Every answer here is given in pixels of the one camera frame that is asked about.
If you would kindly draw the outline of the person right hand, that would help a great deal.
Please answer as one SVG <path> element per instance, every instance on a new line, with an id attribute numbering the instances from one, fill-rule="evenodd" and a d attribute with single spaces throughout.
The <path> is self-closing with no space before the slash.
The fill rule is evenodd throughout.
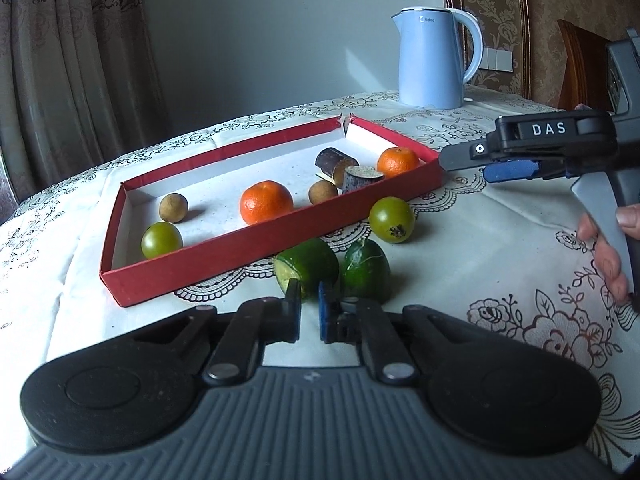
<path id="1" fill-rule="evenodd" d="M 616 219 L 622 231 L 633 238 L 639 239 L 640 234 L 640 205 L 632 204 L 616 210 Z M 606 287 L 616 301 L 616 304 L 626 304 L 630 297 L 628 280 L 620 270 L 620 255 L 608 244 L 600 234 L 599 228 L 592 221 L 589 214 L 583 214 L 578 222 L 577 237 L 580 240 L 594 238 L 594 263 L 602 273 Z"/>

